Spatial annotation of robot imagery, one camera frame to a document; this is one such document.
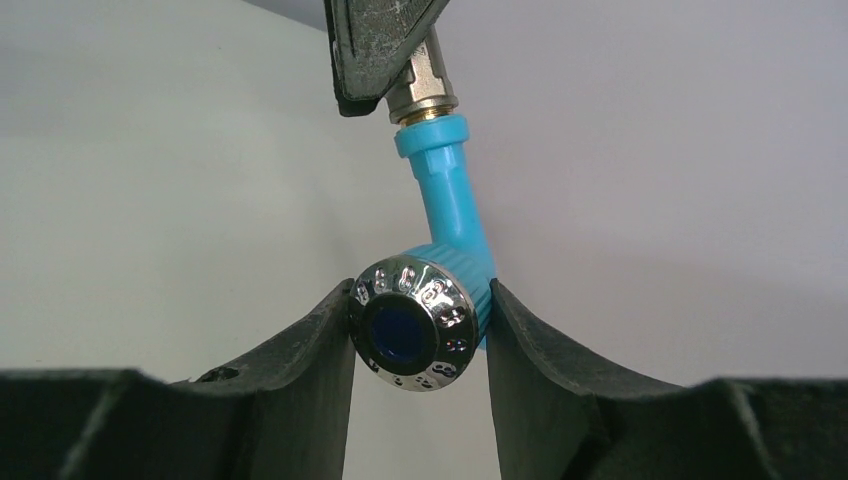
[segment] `white wall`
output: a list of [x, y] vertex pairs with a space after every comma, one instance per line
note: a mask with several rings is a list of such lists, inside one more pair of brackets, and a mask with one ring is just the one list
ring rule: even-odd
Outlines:
[[[848, 376], [848, 4], [480, 8], [439, 33], [502, 280], [664, 380]], [[0, 368], [197, 376], [426, 239], [322, 32], [239, 0], [0, 15]], [[346, 478], [496, 478], [484, 360], [425, 395], [360, 368]]]

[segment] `background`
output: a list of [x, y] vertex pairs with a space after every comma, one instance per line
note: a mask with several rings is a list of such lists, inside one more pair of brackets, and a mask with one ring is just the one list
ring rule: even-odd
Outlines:
[[[322, 4], [0, 5], [0, 368], [173, 381], [427, 239], [383, 107], [343, 119]], [[848, 4], [452, 2], [502, 281], [623, 365], [848, 376]], [[358, 365], [345, 476], [497, 478], [485, 354]]]

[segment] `blue pipe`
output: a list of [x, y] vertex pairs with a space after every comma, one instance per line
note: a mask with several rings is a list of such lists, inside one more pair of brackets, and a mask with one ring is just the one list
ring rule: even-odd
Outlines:
[[469, 138], [462, 115], [446, 115], [402, 128], [395, 135], [421, 188], [431, 245], [406, 253], [448, 269], [472, 297], [482, 332], [491, 309], [489, 283], [497, 275], [465, 165]]

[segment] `black circle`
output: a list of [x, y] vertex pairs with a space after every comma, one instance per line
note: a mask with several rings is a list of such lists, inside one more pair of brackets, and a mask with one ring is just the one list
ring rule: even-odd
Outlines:
[[[400, 323], [401, 328], [388, 328], [392, 321]], [[395, 375], [423, 372], [438, 349], [436, 327], [427, 310], [404, 295], [389, 293], [371, 298], [362, 312], [360, 334], [371, 359]]]

